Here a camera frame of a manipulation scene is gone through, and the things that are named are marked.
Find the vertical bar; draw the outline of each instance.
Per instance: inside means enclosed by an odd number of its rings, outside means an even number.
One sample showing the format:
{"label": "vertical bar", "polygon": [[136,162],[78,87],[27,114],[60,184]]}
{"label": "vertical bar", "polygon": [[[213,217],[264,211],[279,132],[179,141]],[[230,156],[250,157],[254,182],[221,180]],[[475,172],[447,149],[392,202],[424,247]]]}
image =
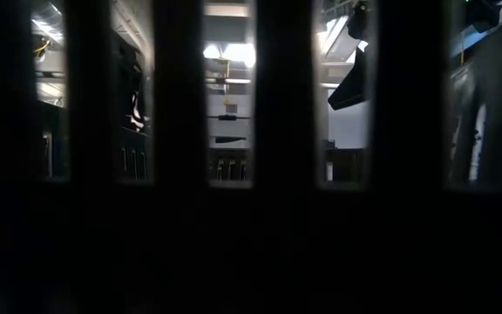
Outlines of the vertical bar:
{"label": "vertical bar", "polygon": [[[257,188],[280,188],[276,178],[283,178],[288,190],[315,185],[313,8],[310,0],[292,1],[289,7],[282,0],[256,1]],[[272,161],[288,151],[292,158],[280,169]]]}
{"label": "vertical bar", "polygon": [[112,121],[116,119],[110,97],[109,9],[107,0],[64,2],[71,180],[77,183],[113,179]]}
{"label": "vertical bar", "polygon": [[202,17],[201,1],[154,2],[153,158],[160,189],[207,184]]}
{"label": "vertical bar", "polygon": [[0,0],[0,178],[42,178],[42,123],[34,82],[30,10]]}
{"label": "vertical bar", "polygon": [[[376,58],[370,77],[374,83],[370,189],[437,192],[442,188],[447,4],[431,1],[405,10],[394,1],[376,1],[371,15],[374,36],[366,49],[370,66]],[[409,31],[419,28],[423,36]]]}

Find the fence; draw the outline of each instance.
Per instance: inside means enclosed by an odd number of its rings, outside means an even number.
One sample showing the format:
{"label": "fence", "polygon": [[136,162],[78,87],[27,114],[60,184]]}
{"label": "fence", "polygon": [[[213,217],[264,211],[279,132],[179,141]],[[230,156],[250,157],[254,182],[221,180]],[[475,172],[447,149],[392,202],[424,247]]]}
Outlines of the fence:
{"label": "fence", "polygon": [[[71,180],[49,183],[29,10],[0,0],[0,312],[502,311],[502,193],[443,188],[445,2],[424,2],[424,14],[378,2],[363,192],[315,184],[312,3],[292,6],[256,1],[254,185],[225,189],[207,184],[200,2],[154,3],[154,184],[130,186],[113,182],[102,154],[108,1],[65,3]],[[412,25],[424,29],[421,52],[397,62],[412,42],[397,32]],[[291,171],[270,162],[284,155],[277,129],[294,135]]]}

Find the bar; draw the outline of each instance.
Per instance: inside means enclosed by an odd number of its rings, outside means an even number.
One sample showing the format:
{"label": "bar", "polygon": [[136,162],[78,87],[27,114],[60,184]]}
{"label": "bar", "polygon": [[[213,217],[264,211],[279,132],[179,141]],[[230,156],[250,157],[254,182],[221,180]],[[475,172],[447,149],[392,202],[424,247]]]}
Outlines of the bar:
{"label": "bar", "polygon": [[207,185],[202,3],[157,1],[153,17],[155,185],[197,191]]}
{"label": "bar", "polygon": [[41,108],[36,101],[26,0],[0,0],[0,180],[42,179]]}
{"label": "bar", "polygon": [[64,4],[71,181],[77,184],[113,180],[112,122],[119,119],[111,97],[109,9],[106,0]]}
{"label": "bar", "polygon": [[[313,3],[256,1],[254,184],[288,191],[315,186]],[[292,158],[284,169],[273,160]]]}
{"label": "bar", "polygon": [[[376,1],[368,53],[371,98],[369,190],[437,192],[444,171],[447,1],[405,10]],[[423,29],[423,36],[415,36]]]}

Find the dark bar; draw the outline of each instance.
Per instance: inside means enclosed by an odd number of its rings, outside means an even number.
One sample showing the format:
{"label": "dark bar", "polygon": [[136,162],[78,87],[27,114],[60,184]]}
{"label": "dark bar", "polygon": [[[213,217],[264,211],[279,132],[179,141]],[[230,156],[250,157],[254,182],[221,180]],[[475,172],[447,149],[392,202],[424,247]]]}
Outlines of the dark bar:
{"label": "dark bar", "polygon": [[162,190],[207,184],[202,17],[200,1],[154,2],[154,180]]}
{"label": "dark bar", "polygon": [[30,10],[0,0],[0,178],[42,178],[41,109],[36,101]]}
{"label": "dark bar", "polygon": [[[447,4],[428,1],[405,10],[393,1],[376,1],[372,15],[378,19],[371,21],[374,36],[367,47],[374,83],[370,189],[442,188]],[[423,36],[414,35],[416,29]]]}
{"label": "dark bar", "polygon": [[[257,0],[256,5],[254,182],[257,188],[281,184],[287,190],[312,188],[316,150],[313,4]],[[288,150],[292,156],[280,167],[275,161],[287,156]]]}
{"label": "dark bar", "polygon": [[110,182],[111,24],[107,0],[64,2],[71,180]]}

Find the duct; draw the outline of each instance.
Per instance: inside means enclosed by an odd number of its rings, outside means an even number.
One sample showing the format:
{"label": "duct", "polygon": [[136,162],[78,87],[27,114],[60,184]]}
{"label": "duct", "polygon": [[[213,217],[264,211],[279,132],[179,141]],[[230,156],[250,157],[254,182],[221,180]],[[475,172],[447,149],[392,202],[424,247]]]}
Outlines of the duct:
{"label": "duct", "polygon": [[47,1],[37,1],[32,7],[32,23],[53,41],[64,45],[64,21],[61,12]]}

